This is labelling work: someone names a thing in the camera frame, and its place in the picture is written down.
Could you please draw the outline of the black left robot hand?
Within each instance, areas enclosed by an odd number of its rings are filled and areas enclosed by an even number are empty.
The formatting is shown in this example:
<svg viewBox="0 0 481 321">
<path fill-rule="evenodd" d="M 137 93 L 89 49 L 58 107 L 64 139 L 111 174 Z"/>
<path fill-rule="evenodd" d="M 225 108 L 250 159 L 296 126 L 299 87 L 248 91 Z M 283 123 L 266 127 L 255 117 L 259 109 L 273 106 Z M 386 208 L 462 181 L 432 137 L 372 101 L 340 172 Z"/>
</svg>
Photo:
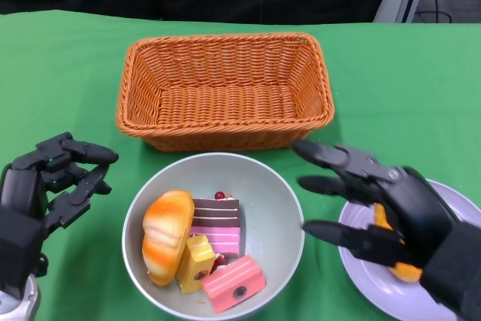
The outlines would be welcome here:
<svg viewBox="0 0 481 321">
<path fill-rule="evenodd" d="M 1 175 L 1 290 L 21 299 L 30 275 L 47 273 L 44 241 L 90 208 L 94 194 L 107 195 L 108 147 L 77 141 L 69 132 L 15 158 Z"/>
</svg>

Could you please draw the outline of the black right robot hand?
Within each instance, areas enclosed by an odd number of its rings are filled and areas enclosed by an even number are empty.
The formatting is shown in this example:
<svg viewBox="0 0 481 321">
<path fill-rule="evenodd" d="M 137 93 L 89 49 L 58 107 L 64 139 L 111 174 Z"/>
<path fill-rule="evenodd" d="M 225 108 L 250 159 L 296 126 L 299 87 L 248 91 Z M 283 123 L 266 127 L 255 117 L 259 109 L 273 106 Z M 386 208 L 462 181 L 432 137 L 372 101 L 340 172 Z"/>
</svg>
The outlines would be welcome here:
<svg viewBox="0 0 481 321">
<path fill-rule="evenodd" d="M 424 268 L 457 217 L 429 182 L 411 167 L 387 166 L 363 150 L 327 146 L 308 140 L 292 142 L 305 161 L 336 175 L 303 176 L 298 184 L 321 195 L 337 195 L 362 206 L 381 204 L 389 227 L 357 229 L 328 220 L 308 220 L 303 231 L 348 249 L 357 259 L 389 267 L 397 263 Z"/>
</svg>

